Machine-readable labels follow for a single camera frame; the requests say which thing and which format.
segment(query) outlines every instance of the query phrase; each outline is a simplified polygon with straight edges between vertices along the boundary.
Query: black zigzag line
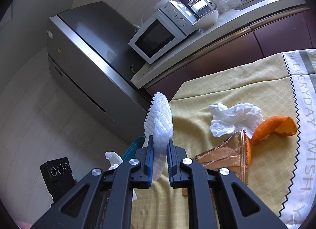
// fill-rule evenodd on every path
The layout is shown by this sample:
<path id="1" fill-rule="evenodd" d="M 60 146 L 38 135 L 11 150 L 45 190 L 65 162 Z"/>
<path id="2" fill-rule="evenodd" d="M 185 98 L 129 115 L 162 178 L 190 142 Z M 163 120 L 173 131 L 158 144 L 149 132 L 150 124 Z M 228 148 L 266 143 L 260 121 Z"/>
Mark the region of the black zigzag line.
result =
<path id="1" fill-rule="evenodd" d="M 295 93 L 295 89 L 294 89 L 294 84 L 293 84 L 292 76 L 291 76 L 291 74 L 290 74 L 289 66 L 288 66 L 288 64 L 287 64 L 287 62 L 286 62 L 286 59 L 285 59 L 285 56 L 284 56 L 283 53 L 282 53 L 282 56 L 283 56 L 283 59 L 284 59 L 285 66 L 286 66 L 286 69 L 287 69 L 287 71 L 288 71 L 288 74 L 289 74 L 289 76 L 290 76 L 291 86 L 292 86 L 292 90 L 293 90 L 293 94 L 294 94 L 294 100 L 295 100 L 294 103 L 296 104 L 296 105 L 295 105 L 295 108 L 296 108 L 295 113 L 297 114 L 296 118 L 297 118 L 297 124 L 298 124 L 298 128 L 297 128 L 297 131 L 298 131 L 298 134 L 297 134 L 297 138 L 298 138 L 298 140 L 297 140 L 297 145 L 298 145 L 298 147 L 296 148 L 297 154 L 296 154 L 296 156 L 295 156 L 296 161 L 295 161 L 295 163 L 294 163 L 295 169 L 292 171 L 293 177 L 291 178 L 291 184 L 290 184 L 290 186 L 288 187 L 289 192 L 285 195 L 285 199 L 286 199 L 286 200 L 282 203 L 283 208 L 281 208 L 281 209 L 279 210 L 279 217 L 281 217 L 281 211 L 285 209 L 284 203 L 289 200 L 289 199 L 288 199 L 288 195 L 291 193 L 291 189 L 290 189 L 290 188 L 291 188 L 291 186 L 293 185 L 293 181 L 292 181 L 292 180 L 293 180 L 293 178 L 295 177 L 295 170 L 297 169 L 297 166 L 296 166 L 296 163 L 298 162 L 297 156 L 300 154 L 300 152 L 299 152 L 298 149 L 301 147 L 300 144 L 299 144 L 299 142 L 300 142 L 300 140 L 301 140 L 301 138 L 300 138 L 300 134 L 301 134 L 300 127 L 301 127 L 301 125 L 300 125 L 300 119 L 298 118 L 299 113 L 298 113 L 297 102 L 296 102 L 296 101 L 297 101 L 296 93 Z"/>

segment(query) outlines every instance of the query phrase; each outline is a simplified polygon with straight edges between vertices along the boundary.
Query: microwave window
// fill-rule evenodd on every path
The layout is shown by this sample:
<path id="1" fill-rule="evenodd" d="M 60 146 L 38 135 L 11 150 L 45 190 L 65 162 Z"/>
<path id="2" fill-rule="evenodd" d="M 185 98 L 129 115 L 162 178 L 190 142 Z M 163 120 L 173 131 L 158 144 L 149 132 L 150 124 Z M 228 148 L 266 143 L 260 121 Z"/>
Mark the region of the microwave window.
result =
<path id="1" fill-rule="evenodd" d="M 149 58 L 174 39 L 160 22 L 155 20 L 148 29 L 137 39 L 135 45 Z"/>

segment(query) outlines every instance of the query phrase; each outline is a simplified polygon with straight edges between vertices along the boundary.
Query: teal trash bin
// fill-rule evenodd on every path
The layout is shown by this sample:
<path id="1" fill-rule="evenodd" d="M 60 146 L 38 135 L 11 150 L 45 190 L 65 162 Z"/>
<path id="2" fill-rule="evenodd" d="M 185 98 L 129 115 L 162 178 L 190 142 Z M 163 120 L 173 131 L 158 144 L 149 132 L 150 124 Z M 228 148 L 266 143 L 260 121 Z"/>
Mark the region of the teal trash bin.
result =
<path id="1" fill-rule="evenodd" d="M 123 161 L 133 159 L 135 157 L 136 150 L 142 148 L 145 142 L 144 136 L 137 137 L 131 146 L 127 149 L 125 154 L 122 157 Z"/>

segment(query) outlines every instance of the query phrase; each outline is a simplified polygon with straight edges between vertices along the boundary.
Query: white countertop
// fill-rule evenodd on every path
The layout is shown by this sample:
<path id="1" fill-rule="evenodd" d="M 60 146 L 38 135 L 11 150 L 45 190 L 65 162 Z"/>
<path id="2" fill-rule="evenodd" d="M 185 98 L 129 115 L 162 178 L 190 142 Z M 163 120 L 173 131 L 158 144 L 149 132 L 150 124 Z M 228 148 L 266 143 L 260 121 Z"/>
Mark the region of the white countertop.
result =
<path id="1" fill-rule="evenodd" d="M 137 88 L 141 88 L 188 55 L 225 34 L 266 15 L 305 3 L 305 0 L 264 0 L 241 11 L 229 10 L 221 14 L 213 26 L 197 31 L 151 65 L 146 63 L 131 82 Z"/>

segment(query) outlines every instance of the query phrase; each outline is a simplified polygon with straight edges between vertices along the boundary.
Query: silver bolt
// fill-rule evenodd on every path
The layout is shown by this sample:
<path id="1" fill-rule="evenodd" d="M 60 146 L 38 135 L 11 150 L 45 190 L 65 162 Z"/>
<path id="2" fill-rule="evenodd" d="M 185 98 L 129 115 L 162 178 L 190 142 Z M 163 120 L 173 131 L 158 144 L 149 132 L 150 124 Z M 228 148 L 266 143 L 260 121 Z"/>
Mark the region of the silver bolt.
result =
<path id="1" fill-rule="evenodd" d="M 219 170 L 219 172 L 220 172 L 222 175 L 226 176 L 226 175 L 229 174 L 229 169 L 223 167 L 223 168 L 221 168 L 221 169 Z"/>
<path id="2" fill-rule="evenodd" d="M 190 164 L 192 164 L 192 159 L 190 159 L 190 158 L 184 158 L 183 160 L 182 160 L 182 162 L 184 163 L 184 164 L 186 164 L 186 165 L 190 165 Z"/>
<path id="3" fill-rule="evenodd" d="M 91 171 L 91 174 L 94 176 L 98 176 L 101 174 L 101 169 L 95 168 L 94 170 Z"/>
<path id="4" fill-rule="evenodd" d="M 131 165 L 137 165 L 139 163 L 139 160 L 138 159 L 130 159 L 129 163 Z"/>

